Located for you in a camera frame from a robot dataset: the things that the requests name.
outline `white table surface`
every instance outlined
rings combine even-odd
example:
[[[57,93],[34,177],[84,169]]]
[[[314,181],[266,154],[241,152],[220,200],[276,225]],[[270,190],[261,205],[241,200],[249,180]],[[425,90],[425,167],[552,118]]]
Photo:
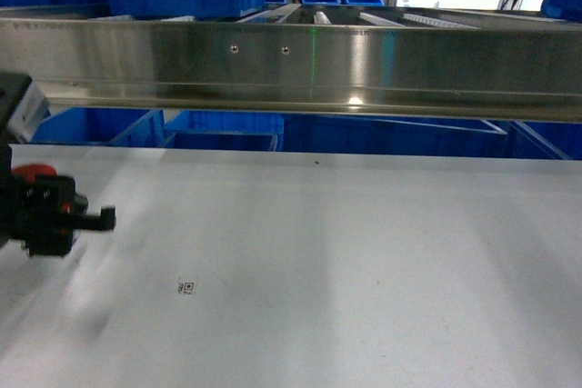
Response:
[[[582,386],[582,163],[31,161],[118,226],[65,259],[0,250],[2,387]]]

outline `qr code sticker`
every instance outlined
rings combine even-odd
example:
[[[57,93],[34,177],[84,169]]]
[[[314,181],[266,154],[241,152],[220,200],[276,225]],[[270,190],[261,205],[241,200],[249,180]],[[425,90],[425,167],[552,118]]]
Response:
[[[194,295],[196,292],[196,285],[198,283],[198,278],[191,278],[189,280],[183,280],[181,277],[178,278],[178,293],[183,295]]]

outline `metal beam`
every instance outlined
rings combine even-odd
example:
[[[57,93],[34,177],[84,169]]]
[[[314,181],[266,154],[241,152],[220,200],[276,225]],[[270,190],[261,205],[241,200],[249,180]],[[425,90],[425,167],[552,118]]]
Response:
[[[0,19],[0,69],[69,105],[582,122],[582,32],[556,29]]]

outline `red part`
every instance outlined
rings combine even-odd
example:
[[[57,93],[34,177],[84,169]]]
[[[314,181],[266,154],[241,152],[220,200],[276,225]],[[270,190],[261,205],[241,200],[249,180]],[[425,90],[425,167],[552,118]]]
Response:
[[[48,164],[29,164],[13,168],[12,174],[23,177],[29,184],[33,184],[37,176],[56,176],[56,170]]]

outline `stainless steel rail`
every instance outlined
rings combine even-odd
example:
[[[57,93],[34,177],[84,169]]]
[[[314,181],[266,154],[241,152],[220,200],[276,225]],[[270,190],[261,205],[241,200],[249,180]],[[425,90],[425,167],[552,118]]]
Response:
[[[314,25],[317,12],[331,25]],[[481,29],[411,27],[404,14]],[[301,6],[263,24],[2,16],[0,68],[29,72],[59,104],[582,122],[581,27],[527,15]]]

